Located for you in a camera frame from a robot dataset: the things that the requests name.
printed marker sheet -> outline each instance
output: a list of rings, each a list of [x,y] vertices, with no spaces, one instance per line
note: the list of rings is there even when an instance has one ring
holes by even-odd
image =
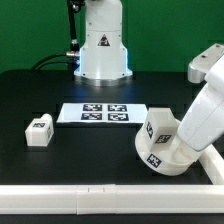
[[[64,103],[57,123],[144,123],[144,104]]]

black table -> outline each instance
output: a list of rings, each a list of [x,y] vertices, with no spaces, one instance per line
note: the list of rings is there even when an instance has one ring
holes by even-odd
[[[77,84],[64,71],[8,71],[0,75],[0,185],[211,184],[199,162],[166,177],[137,156],[138,124],[56,124],[63,103],[135,103],[169,107],[182,119],[201,85],[184,73],[137,73],[116,87]],[[24,131],[34,118],[52,115],[55,134],[47,148],[27,147]],[[216,143],[222,148],[223,140]],[[0,216],[0,223],[223,223],[222,215],[27,215]]]

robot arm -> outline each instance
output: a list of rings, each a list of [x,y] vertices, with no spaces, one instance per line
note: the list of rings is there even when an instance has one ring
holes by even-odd
[[[150,108],[145,124],[136,136],[139,156],[159,173],[174,176],[185,172],[203,150],[224,133],[224,55],[220,54],[223,46],[219,45],[218,54],[214,54],[214,48],[217,45],[209,48],[206,56],[211,56],[212,49],[213,65],[210,59],[209,65],[201,63],[198,60],[201,55],[193,61],[198,70],[195,70],[196,77],[193,73],[189,77],[194,81],[201,82],[202,76],[198,74],[203,75],[206,69],[211,69],[205,76],[207,84],[182,122],[175,120],[170,109]]]
[[[188,66],[188,80],[192,83],[201,83],[205,75],[224,54],[224,46],[214,44],[197,57]]]
[[[122,43],[122,3],[120,0],[86,0],[86,39],[80,49],[78,82],[113,86],[132,80],[128,52]]]
[[[201,151],[224,133],[224,56],[205,76],[198,94],[178,128],[179,137]]]

cube with marker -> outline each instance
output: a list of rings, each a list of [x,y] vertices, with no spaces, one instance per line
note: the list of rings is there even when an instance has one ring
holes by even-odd
[[[177,122],[169,108],[150,108],[143,133],[149,146],[161,148],[172,143],[177,128]]]
[[[54,134],[52,117],[44,114],[34,119],[25,131],[27,145],[46,147]]]

